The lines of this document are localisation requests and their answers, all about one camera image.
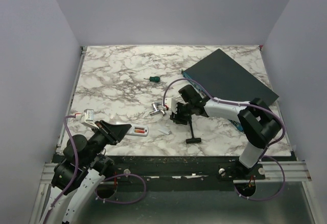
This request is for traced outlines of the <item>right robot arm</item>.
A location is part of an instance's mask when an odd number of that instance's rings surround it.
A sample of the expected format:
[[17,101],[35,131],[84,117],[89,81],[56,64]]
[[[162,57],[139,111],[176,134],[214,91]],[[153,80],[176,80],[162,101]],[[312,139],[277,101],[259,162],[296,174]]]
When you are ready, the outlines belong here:
[[163,107],[171,111],[170,119],[180,125],[191,125],[192,115],[218,117],[238,122],[248,143],[239,156],[235,173],[241,179],[253,174],[253,167],[268,144],[282,129],[281,121],[260,98],[250,102],[235,102],[208,95],[202,97],[192,85],[179,90],[183,102],[164,98]]

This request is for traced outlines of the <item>white remote control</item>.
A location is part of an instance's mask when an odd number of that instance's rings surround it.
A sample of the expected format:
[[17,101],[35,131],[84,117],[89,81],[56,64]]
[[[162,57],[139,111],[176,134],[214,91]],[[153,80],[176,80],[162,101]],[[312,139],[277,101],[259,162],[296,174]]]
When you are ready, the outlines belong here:
[[127,132],[127,136],[147,137],[149,128],[147,126],[131,124],[131,128]]

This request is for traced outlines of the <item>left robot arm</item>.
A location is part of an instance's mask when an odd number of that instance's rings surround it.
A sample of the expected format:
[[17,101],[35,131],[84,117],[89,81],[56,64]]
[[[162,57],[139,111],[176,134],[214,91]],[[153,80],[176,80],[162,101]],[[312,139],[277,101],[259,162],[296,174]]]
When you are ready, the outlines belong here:
[[114,175],[114,161],[101,152],[105,146],[121,142],[132,128],[131,124],[112,125],[100,120],[96,121],[96,127],[92,129],[93,136],[86,139],[80,134],[71,135],[67,119],[72,117],[70,115],[64,119],[69,140],[64,149],[64,159],[54,168],[50,199],[40,223],[62,223],[68,205],[87,178],[89,169],[94,169],[103,181]]

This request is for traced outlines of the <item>white battery cover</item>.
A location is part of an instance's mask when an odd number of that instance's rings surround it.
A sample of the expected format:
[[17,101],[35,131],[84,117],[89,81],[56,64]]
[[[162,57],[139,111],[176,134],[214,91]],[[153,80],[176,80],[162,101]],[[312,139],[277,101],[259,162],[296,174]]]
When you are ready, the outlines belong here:
[[161,133],[165,134],[165,135],[170,135],[171,131],[167,128],[159,128],[158,131],[160,131]]

